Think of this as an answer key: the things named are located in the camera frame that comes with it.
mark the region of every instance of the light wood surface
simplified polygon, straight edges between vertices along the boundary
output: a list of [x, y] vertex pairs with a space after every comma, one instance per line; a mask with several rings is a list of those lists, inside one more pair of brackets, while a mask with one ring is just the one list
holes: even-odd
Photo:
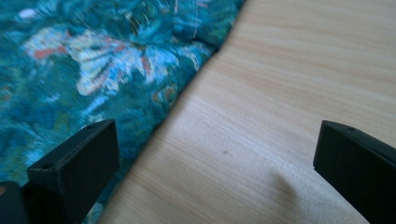
[[247, 0], [101, 223], [367, 223], [313, 169], [324, 119], [396, 147], [396, 1]]

